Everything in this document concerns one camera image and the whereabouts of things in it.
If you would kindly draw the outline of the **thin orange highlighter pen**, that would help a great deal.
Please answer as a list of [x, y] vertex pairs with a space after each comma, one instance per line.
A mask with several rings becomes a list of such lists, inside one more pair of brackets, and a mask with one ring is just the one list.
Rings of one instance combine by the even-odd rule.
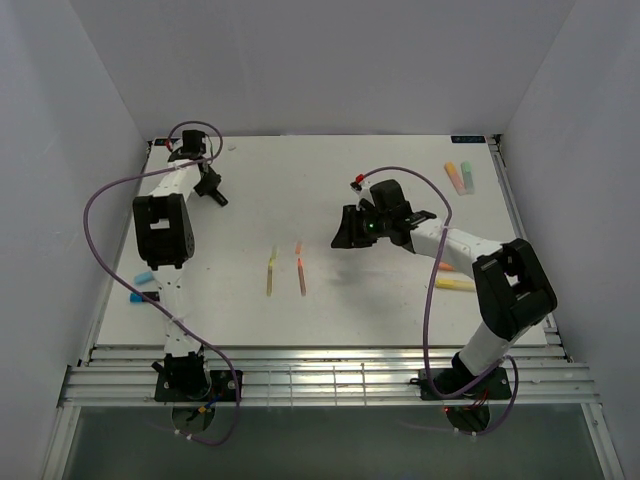
[[298, 273], [300, 294], [302, 297], [305, 297], [307, 295], [307, 288], [306, 288], [304, 263], [301, 257], [297, 258], [297, 273]]

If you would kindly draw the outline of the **thin yellow highlighter pen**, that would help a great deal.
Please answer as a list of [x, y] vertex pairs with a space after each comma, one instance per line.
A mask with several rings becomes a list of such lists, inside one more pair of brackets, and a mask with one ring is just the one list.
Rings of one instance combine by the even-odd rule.
[[267, 278], [266, 278], [266, 295], [271, 297], [273, 293], [273, 275], [274, 275], [274, 263], [275, 258], [272, 256], [269, 258], [267, 264]]

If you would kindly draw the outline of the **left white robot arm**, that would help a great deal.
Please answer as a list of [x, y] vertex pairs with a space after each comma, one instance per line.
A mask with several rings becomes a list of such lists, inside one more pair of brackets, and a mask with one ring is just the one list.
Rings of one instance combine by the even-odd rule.
[[181, 139], [167, 143], [169, 172], [148, 194], [133, 201], [134, 228], [140, 258], [153, 273], [158, 304], [169, 312], [165, 327], [167, 358], [197, 357], [202, 344], [180, 324], [187, 316], [184, 267], [195, 253], [195, 236], [187, 202], [195, 193], [219, 206], [228, 204], [220, 192], [221, 175], [211, 166], [217, 155], [211, 138], [197, 129], [185, 130]]

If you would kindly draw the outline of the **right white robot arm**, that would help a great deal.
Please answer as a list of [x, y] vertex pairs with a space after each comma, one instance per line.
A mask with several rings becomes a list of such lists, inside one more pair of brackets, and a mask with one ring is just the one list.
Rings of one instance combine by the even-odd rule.
[[351, 188], [358, 200], [343, 207], [332, 248], [368, 248], [387, 238], [474, 282], [481, 323], [450, 368], [434, 377], [440, 394], [478, 385], [524, 333], [556, 309], [556, 294], [526, 240], [499, 242], [452, 228], [431, 212], [413, 210], [395, 180], [370, 184], [358, 177]]

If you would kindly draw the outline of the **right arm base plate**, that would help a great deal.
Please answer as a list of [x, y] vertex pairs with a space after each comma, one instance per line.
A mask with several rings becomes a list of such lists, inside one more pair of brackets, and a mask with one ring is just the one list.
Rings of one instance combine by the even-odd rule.
[[445, 399], [487, 399], [509, 400], [512, 390], [507, 372], [497, 367], [481, 380], [464, 378], [453, 368], [434, 369], [433, 383], [427, 379], [425, 369], [418, 371], [418, 376], [410, 380], [410, 384], [420, 389], [422, 400]]

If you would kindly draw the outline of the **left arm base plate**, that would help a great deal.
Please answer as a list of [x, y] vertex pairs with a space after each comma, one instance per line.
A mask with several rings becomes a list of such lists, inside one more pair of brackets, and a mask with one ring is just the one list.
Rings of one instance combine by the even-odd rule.
[[177, 380], [159, 374], [153, 399], [162, 403], [234, 402], [236, 394], [242, 394], [243, 374], [239, 369], [236, 377], [230, 370], [209, 370], [207, 374]]

